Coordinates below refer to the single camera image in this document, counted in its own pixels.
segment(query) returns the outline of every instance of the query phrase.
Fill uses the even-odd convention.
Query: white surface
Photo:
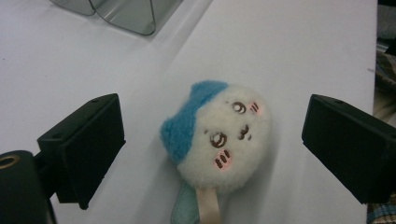
[[[180,179],[159,127],[190,84],[221,79],[260,92],[274,115],[271,153],[223,202],[224,223],[364,223],[301,131],[312,93],[371,113],[375,16],[374,0],[185,0],[143,37],[47,0],[0,1],[0,152],[36,154],[42,133],[117,92],[127,144],[89,210],[52,198],[58,222],[169,223]]]

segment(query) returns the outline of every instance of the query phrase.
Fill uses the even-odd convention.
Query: white fluffy plush
[[[177,169],[196,188],[241,188],[267,152],[270,126],[260,95],[230,85],[197,110],[191,149]]]

